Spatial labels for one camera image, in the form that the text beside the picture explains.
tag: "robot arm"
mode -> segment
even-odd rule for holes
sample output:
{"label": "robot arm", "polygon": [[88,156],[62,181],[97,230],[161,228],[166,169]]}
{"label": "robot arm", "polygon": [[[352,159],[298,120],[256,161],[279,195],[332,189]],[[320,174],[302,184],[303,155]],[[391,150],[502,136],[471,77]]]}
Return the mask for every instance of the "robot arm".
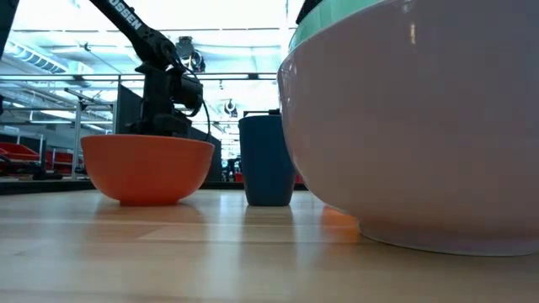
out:
{"label": "robot arm", "polygon": [[172,41],[145,25],[123,0],[89,0],[133,44],[143,64],[136,70],[145,75],[141,120],[131,127],[137,134],[186,136],[190,121],[173,104],[198,113],[202,99],[202,84],[187,77]]}

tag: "cup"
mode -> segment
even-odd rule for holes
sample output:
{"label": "cup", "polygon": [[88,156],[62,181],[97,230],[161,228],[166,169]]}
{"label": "cup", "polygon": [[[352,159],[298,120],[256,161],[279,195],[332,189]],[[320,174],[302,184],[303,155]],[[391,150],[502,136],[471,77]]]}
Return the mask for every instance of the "cup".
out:
{"label": "cup", "polygon": [[239,120],[239,140],[249,205],[287,206],[294,190],[296,169],[286,149],[280,115]]}

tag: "large white bowl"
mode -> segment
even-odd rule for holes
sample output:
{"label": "large white bowl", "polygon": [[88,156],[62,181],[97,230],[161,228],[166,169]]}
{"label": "large white bowl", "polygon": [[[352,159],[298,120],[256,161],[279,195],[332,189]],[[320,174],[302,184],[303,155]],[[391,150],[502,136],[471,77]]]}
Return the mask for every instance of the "large white bowl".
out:
{"label": "large white bowl", "polygon": [[536,0],[395,0],[301,43],[279,72],[308,188],[367,237],[539,251]]}

